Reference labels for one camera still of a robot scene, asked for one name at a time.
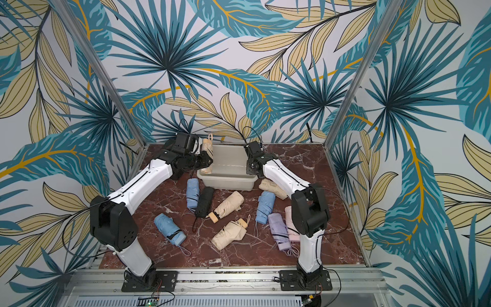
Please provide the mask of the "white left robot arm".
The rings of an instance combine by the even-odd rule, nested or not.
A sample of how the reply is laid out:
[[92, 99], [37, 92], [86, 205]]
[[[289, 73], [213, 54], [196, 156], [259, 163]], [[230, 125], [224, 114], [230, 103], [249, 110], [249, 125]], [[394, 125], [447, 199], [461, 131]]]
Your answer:
[[133, 215], [143, 201], [168, 179], [209, 167], [213, 160], [202, 149], [203, 138], [177, 133], [134, 178], [108, 196], [95, 197], [90, 205], [90, 234], [116, 253], [132, 277], [152, 283], [153, 262], [138, 241]]

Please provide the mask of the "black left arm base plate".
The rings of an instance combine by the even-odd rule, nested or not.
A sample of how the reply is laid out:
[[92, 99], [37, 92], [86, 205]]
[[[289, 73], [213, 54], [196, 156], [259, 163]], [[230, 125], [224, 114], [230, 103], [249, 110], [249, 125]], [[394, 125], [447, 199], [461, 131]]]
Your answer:
[[175, 290], [177, 271], [149, 270], [144, 276], [136, 276], [128, 269], [124, 271], [122, 292], [173, 292]]

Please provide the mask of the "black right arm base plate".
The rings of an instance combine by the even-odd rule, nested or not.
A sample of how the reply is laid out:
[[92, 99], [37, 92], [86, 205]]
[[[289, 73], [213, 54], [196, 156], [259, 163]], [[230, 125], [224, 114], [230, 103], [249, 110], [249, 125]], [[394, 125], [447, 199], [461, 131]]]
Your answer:
[[326, 270], [304, 273], [302, 270], [282, 270], [275, 277], [282, 291], [321, 292], [333, 289], [331, 277]]

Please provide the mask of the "white plastic storage box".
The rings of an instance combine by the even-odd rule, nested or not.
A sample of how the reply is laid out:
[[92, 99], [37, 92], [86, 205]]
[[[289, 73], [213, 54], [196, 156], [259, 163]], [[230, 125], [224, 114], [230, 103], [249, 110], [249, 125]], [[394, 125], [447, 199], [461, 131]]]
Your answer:
[[214, 144], [212, 148], [212, 173], [205, 174], [203, 170], [199, 170], [197, 174], [204, 185], [214, 189], [252, 191], [258, 177], [246, 172], [248, 156], [244, 147]]

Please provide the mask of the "beige umbrella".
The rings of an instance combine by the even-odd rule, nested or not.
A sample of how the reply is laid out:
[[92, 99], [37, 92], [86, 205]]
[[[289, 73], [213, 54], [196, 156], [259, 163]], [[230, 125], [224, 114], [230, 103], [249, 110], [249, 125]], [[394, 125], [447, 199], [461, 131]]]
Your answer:
[[263, 191], [274, 193], [281, 200], [288, 198], [288, 194], [272, 180], [263, 179], [259, 185], [259, 188]]
[[245, 221], [240, 218], [237, 221], [230, 221], [221, 231], [212, 239], [212, 245], [219, 251], [225, 249], [234, 241], [241, 241], [247, 233], [250, 217]]
[[233, 211], [239, 211], [244, 203], [244, 197], [238, 192], [234, 191], [229, 197], [219, 204], [207, 217], [209, 217], [213, 223], [217, 223], [219, 220], [225, 218]]

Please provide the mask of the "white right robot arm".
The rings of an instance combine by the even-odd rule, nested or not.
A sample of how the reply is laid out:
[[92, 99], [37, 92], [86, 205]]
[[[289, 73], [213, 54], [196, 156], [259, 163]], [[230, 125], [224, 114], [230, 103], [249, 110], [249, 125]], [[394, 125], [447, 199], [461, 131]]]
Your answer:
[[244, 149], [247, 173], [273, 181], [291, 200], [292, 221], [300, 233], [297, 270], [305, 277], [318, 276], [322, 272], [321, 236], [330, 219], [324, 188], [298, 177], [257, 141], [246, 144]]

